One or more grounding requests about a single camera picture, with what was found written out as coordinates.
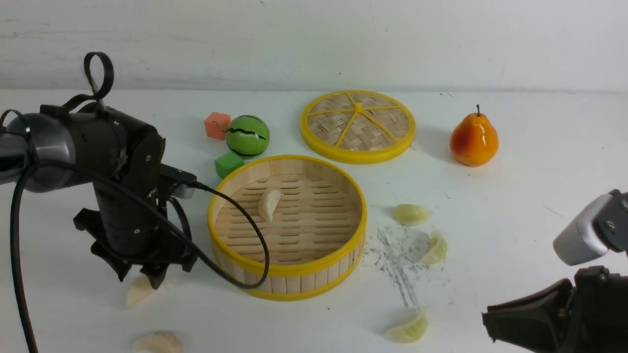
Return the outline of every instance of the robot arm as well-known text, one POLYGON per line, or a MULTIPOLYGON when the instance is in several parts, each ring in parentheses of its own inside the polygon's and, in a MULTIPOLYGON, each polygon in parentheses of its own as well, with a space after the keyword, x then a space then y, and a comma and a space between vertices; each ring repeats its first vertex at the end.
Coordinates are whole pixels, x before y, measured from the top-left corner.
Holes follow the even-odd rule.
POLYGON ((0 184, 16 182, 11 204, 11 269, 19 316, 28 350, 37 353, 24 295, 19 258, 19 206, 24 190, 49 192, 92 183, 99 210, 81 210, 74 218, 80 231, 95 242, 91 251, 106 261, 120 281, 133 265, 157 289, 170 264, 190 271, 197 259, 242 289, 262 285, 268 276, 268 246, 251 216, 229 196, 197 181, 182 170, 161 163, 165 139, 145 122, 102 103, 113 86, 114 72, 104 53, 88 53, 84 69, 93 95, 80 94, 62 106, 42 105, 39 113, 6 111, 0 117, 0 184), (98 56, 104 81, 97 88, 90 61, 98 56), (93 100, 78 112, 79 105, 93 100), (4 121, 15 113, 7 126, 4 121), (264 271, 256 283, 243 283, 218 267, 196 244, 185 213, 174 197, 188 198, 199 188, 233 204, 255 230, 264 249, 264 271), (167 218, 166 203, 181 219, 179 230, 167 218))
MULTIPOLYGON (((555 239, 566 264, 583 264, 609 250, 628 250, 628 193, 599 196, 555 239)), ((580 269, 531 296, 488 307, 489 337, 535 353, 628 352, 628 276, 603 266, 580 269)))
MULTIPOLYGON (((112 80, 113 74, 106 75, 108 79, 112 80)), ((34 160, 53 160, 115 180, 163 215, 167 215, 166 202, 173 195, 192 196, 190 185, 196 177, 161 163, 165 139, 153 126, 98 102, 72 113, 77 104, 94 99, 78 97, 64 106, 43 105, 39 113, 19 114, 19 119, 6 126, 7 133, 0 138, 1 183, 17 181, 34 160)), ((75 171, 46 166, 35 171, 26 189, 43 193, 90 182, 75 171)), ((83 209, 74 223, 94 237, 92 253, 106 261, 121 281, 134 264, 142 266, 141 272, 155 289, 169 264, 192 269, 197 255, 141 205, 103 183, 93 182, 93 187, 100 210, 83 209)))

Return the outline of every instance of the green ball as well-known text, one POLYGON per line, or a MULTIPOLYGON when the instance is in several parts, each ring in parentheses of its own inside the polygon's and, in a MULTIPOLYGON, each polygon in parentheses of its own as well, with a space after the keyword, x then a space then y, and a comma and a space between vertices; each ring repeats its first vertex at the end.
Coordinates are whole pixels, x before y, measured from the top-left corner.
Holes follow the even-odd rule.
POLYGON ((227 146, 242 158, 261 155, 271 141, 271 133, 262 119, 253 115, 235 118, 225 133, 227 146))

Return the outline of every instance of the orange cube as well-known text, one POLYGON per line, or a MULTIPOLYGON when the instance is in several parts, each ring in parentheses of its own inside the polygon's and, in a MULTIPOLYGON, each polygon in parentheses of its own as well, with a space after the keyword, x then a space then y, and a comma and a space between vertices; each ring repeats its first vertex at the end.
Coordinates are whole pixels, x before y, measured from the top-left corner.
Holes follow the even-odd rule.
POLYGON ((213 112, 205 119, 205 133, 208 137, 224 141, 229 124, 231 124, 230 115, 213 112))

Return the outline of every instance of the toy fruit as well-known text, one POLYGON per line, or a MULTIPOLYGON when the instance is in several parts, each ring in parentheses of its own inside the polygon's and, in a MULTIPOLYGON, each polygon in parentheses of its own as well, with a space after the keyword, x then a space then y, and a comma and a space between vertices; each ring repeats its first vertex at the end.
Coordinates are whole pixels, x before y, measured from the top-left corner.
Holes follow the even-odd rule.
POLYGON ((271 140, 266 123, 252 115, 235 118, 229 125, 225 136, 229 149, 242 158, 261 155, 266 151, 271 140))
POLYGON ((223 140, 225 131, 229 128, 231 116, 213 112, 205 119, 205 133, 208 137, 223 140))
POLYGON ((499 139, 497 131, 486 115, 469 114, 452 132, 449 147, 453 157, 468 166, 480 166, 488 163, 497 154, 499 139))

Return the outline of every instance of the steamer basket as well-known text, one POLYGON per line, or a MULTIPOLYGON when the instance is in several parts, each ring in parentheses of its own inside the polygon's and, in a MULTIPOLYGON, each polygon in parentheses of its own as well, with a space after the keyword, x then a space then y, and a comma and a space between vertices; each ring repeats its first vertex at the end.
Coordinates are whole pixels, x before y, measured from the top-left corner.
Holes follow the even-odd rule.
MULTIPOLYGON (((267 280, 247 292, 271 300, 299 300, 324 293, 353 271, 364 248, 366 201, 356 182, 326 161, 274 156, 246 164, 217 188, 250 213, 268 244, 267 280), (257 204, 265 189, 282 196, 273 221, 264 222, 257 204)), ((214 255, 239 281, 255 283, 264 253, 246 218, 214 196, 208 212, 214 255)))
POLYGON ((301 114, 301 136, 331 160, 369 164, 387 161, 408 149, 416 124, 410 111, 387 95, 344 90, 313 100, 301 114))

